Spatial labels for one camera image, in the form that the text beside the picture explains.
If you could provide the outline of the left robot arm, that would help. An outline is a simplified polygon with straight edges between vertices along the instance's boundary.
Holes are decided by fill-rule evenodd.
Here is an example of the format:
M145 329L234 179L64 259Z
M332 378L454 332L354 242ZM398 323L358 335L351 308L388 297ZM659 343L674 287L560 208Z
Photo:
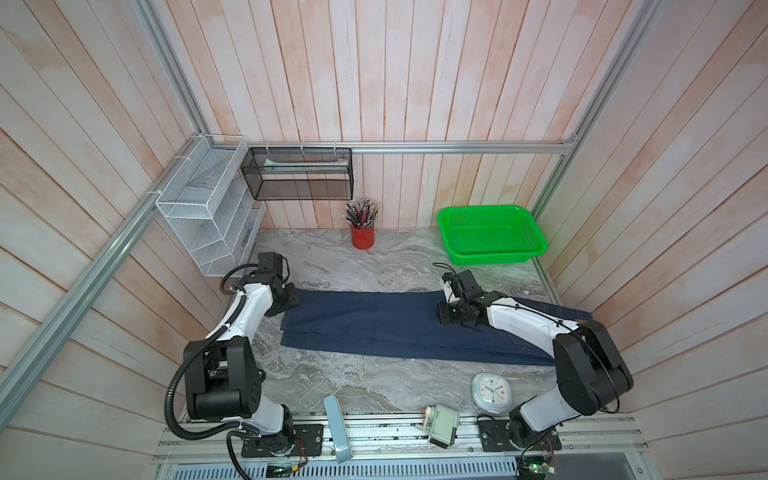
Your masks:
M184 382L190 418L220 424L204 434L194 434L194 439L232 428L264 437L293 438L289 408L262 393L266 373L258 367L252 349L263 318L300 305L298 290L289 278L284 256L262 252L255 263L239 265L221 279L220 291L234 300L205 339L186 346L175 375Z

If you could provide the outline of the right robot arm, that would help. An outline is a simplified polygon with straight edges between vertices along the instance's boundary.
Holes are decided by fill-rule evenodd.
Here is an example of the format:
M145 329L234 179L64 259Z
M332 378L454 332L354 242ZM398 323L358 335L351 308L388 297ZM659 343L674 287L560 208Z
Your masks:
M473 274L442 276L445 299L440 322L462 327L492 327L539 348L554 360L556 385L509 413L512 445L532 446L565 421L608 413L634 386L632 374L607 328L581 311L555 304L484 291Z

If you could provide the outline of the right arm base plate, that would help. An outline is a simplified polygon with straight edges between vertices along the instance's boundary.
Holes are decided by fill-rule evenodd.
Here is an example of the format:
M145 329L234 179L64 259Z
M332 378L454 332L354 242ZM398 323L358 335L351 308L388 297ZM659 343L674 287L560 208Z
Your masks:
M510 436L510 421L480 414L476 418L478 435L484 452L559 451L560 436L554 427L544 432L525 434L515 442Z

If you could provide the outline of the dark blue denim trousers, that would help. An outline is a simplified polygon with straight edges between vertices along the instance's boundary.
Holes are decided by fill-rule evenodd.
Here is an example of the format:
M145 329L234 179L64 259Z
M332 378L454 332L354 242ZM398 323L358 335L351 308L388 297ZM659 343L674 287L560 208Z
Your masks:
M282 345L295 349L379 356L552 366L554 341L532 342L520 331L523 321L555 328L564 346L591 354L595 344L582 330L588 314L546 302L489 293L496 313L512 324L497 329L479 320L443 324L443 293L304 291L300 305L283 318Z

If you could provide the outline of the green plastic basket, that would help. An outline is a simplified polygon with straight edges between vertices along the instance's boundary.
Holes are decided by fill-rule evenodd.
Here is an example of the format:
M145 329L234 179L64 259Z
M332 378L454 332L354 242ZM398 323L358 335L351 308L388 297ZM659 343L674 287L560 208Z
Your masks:
M437 217L454 265L525 263L548 250L532 214L515 205L448 207Z

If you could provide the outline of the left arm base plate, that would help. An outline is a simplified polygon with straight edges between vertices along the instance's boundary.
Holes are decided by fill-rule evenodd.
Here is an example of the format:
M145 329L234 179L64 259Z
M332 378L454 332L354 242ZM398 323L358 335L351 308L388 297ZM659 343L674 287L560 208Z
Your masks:
M293 427L293 442L282 434L248 439L241 447L243 458L286 459L302 454L319 456L322 452L324 427L320 424L298 424Z

